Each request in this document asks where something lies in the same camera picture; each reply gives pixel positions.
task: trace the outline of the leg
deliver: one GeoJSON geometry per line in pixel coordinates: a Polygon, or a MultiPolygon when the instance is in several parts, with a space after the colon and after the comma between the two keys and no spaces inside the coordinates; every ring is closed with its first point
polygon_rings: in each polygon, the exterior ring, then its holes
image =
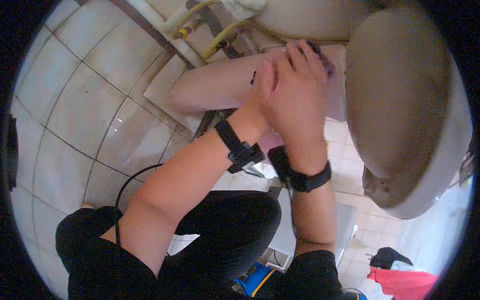
{"type": "Polygon", "coordinates": [[[103,206],[81,208],[63,219],[57,226],[55,247],[65,269],[70,273],[72,263],[85,249],[86,242],[104,234],[121,217],[118,208],[103,206]]]}
{"type": "Polygon", "coordinates": [[[275,198],[256,191],[212,191],[180,222],[176,234],[200,234],[167,257],[158,277],[166,293],[210,294],[231,286],[268,247],[281,219],[275,198]]]}

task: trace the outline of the black wrist strap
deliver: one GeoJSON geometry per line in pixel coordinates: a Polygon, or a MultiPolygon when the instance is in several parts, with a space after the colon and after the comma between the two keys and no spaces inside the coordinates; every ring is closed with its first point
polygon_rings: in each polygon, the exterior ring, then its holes
{"type": "Polygon", "coordinates": [[[227,146],[234,156],[243,151],[243,145],[240,139],[233,131],[227,120],[221,120],[215,125],[216,132],[222,139],[223,143],[227,146]]]}
{"type": "Polygon", "coordinates": [[[215,125],[215,129],[223,143],[230,150],[228,158],[233,164],[228,168],[228,171],[231,174],[241,171],[243,167],[246,168],[265,159],[265,154],[261,151],[258,144],[250,147],[247,142],[242,143],[228,121],[222,120],[218,122],[215,125]]]}

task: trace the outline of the tiled floor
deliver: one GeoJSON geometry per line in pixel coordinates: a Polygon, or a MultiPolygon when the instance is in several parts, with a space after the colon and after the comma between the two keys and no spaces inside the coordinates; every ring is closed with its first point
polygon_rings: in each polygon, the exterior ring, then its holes
{"type": "MultiPolygon", "coordinates": [[[[113,205],[130,175],[193,138],[143,97],[172,57],[109,1],[63,0],[25,58],[11,109],[19,139],[12,204],[30,257],[61,298],[68,274],[55,249],[58,223],[84,202],[113,205]]],[[[166,91],[173,82],[162,83],[166,91]]],[[[129,184],[120,209],[147,175],[129,184]]]]}
{"type": "MultiPolygon", "coordinates": [[[[168,11],[164,17],[183,3],[150,2],[168,11]]],[[[263,48],[278,46],[261,35],[254,36],[263,48]]],[[[200,47],[204,46],[201,41],[194,36],[189,42],[200,47]]],[[[91,0],[83,6],[63,0],[31,46],[12,105],[19,167],[18,187],[11,196],[27,251],[59,297],[67,298],[68,274],[55,249],[58,223],[82,203],[113,205],[130,175],[167,161],[192,140],[198,116],[179,115],[164,105],[164,96],[184,67],[175,53],[164,51],[107,0],[91,0]],[[156,90],[146,92],[154,78],[156,90]]],[[[369,257],[380,247],[398,244],[414,256],[416,248],[407,241],[415,236],[416,223],[402,223],[363,196],[363,163],[346,123],[327,118],[325,137],[336,200],[358,209],[359,230],[338,266],[340,281],[344,287],[380,297],[378,285],[365,279],[369,257]]],[[[147,175],[129,184],[121,198],[122,210],[147,175]]],[[[213,190],[267,191],[270,184],[271,180],[226,172],[213,190]]],[[[455,203],[457,197],[464,194],[449,194],[443,201],[455,203]]],[[[453,209],[448,205],[441,208],[453,209]]],[[[447,214],[442,220],[459,224],[464,210],[455,209],[455,218],[448,219],[447,214]]],[[[433,228],[437,221],[430,216],[422,222],[433,228]]],[[[450,240],[457,237],[457,231],[448,226],[442,230],[450,240]]],[[[168,252],[180,251],[195,238],[174,236],[168,252]]],[[[418,236],[413,240],[421,244],[418,236]]]]}

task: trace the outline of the white pipe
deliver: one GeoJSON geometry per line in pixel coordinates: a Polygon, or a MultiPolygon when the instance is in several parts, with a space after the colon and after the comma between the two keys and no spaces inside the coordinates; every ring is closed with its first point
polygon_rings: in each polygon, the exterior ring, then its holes
{"type": "Polygon", "coordinates": [[[158,30],[165,39],[170,42],[175,49],[180,52],[193,66],[201,67],[206,65],[200,55],[195,52],[184,40],[172,39],[169,32],[162,29],[165,19],[146,2],[145,0],[126,0],[135,10],[137,10],[153,27],[158,30]]]}

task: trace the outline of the black clothing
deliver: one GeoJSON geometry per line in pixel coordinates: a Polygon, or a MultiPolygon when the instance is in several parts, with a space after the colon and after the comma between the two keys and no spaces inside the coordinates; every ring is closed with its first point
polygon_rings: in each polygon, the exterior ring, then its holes
{"type": "Polygon", "coordinates": [[[378,249],[377,254],[370,260],[370,265],[375,268],[390,270],[394,261],[401,261],[413,265],[410,259],[390,247],[378,249]]]}
{"type": "MultiPolygon", "coordinates": [[[[180,222],[176,234],[200,234],[181,252],[165,257],[158,278],[135,256],[101,239],[121,217],[115,207],[83,208],[58,226],[57,251],[70,273],[70,299],[244,299],[232,280],[262,255],[281,219],[265,192],[212,191],[180,222]]],[[[314,251],[296,257],[275,278],[274,299],[341,296],[335,257],[314,251]]]]}

